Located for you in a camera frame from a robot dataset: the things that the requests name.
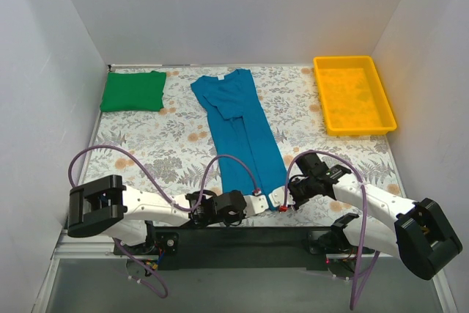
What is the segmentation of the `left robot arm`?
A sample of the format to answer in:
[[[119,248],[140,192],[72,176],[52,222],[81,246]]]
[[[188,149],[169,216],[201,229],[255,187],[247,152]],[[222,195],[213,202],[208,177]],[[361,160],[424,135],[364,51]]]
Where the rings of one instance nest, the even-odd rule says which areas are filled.
[[[67,234],[86,238],[107,235],[148,254],[156,244],[149,231],[152,222],[172,227],[205,228],[217,223],[237,223],[247,203],[239,191],[220,196],[204,194],[173,196],[170,202],[150,192],[124,185],[119,175],[110,175],[70,190]]]

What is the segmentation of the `yellow plastic tray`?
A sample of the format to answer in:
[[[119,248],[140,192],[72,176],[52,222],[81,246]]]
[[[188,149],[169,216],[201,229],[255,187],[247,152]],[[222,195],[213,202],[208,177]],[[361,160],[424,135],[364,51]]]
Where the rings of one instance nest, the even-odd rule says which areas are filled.
[[[328,135],[380,136],[396,130],[370,56],[317,56],[313,64]]]

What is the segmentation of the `blue t shirt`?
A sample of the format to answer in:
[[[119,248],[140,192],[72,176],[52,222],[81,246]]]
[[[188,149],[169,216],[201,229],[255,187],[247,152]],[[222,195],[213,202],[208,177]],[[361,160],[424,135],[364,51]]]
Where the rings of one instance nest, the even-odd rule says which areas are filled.
[[[191,84],[207,121],[219,160],[223,191],[271,194],[285,184],[287,170],[259,101],[250,70],[223,77],[201,76]],[[226,155],[242,161],[250,170]]]

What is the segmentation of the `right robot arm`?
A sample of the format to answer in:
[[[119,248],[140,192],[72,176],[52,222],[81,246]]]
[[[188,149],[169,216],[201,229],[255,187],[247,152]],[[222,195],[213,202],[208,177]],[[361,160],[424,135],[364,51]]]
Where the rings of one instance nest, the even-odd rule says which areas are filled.
[[[329,167],[319,156],[318,151],[307,151],[294,158],[303,176],[290,180],[284,192],[292,197],[293,207],[298,209],[315,196],[328,196],[375,220],[366,226],[355,223],[354,216],[336,221],[331,227],[331,242],[337,251],[345,253],[363,244],[400,259],[424,280],[432,279],[462,252],[461,241],[436,201],[395,196],[366,184],[346,160]]]

